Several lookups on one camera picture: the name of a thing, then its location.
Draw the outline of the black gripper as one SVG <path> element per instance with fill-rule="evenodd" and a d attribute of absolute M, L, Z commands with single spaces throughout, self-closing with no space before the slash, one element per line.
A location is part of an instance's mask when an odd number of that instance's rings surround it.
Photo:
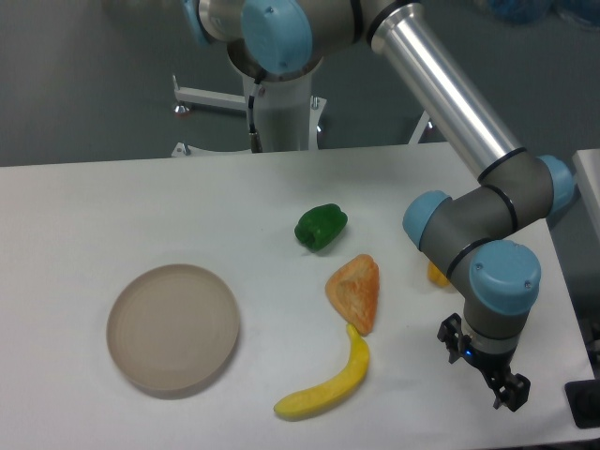
<path fill-rule="evenodd" d="M 518 345 L 518 336 L 496 339 L 485 337 L 471 327 L 462 327 L 457 313 L 441 322 L 437 339 L 448 351 L 448 362 L 464 359 L 477 368 L 487 387 L 494 393 L 493 408 L 506 407 L 516 412 L 529 399 L 531 381 L 510 367 Z"/>

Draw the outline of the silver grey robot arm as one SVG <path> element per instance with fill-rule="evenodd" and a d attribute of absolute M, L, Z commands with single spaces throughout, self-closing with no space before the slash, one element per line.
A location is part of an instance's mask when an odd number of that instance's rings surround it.
<path fill-rule="evenodd" d="M 194 39 L 226 43 L 245 76 L 242 108 L 255 153 L 309 147 L 309 96 L 287 101 L 283 83 L 308 82 L 326 55 L 358 41 L 390 62 L 479 184 L 458 199 L 425 193 L 402 221 L 465 300 L 438 338 L 451 361 L 482 373 L 497 406 L 520 408 L 530 382 L 510 362 L 539 293 L 541 266 L 510 237 L 570 202 L 568 168 L 526 151 L 447 54 L 416 1 L 186 1 L 182 9 Z"/>

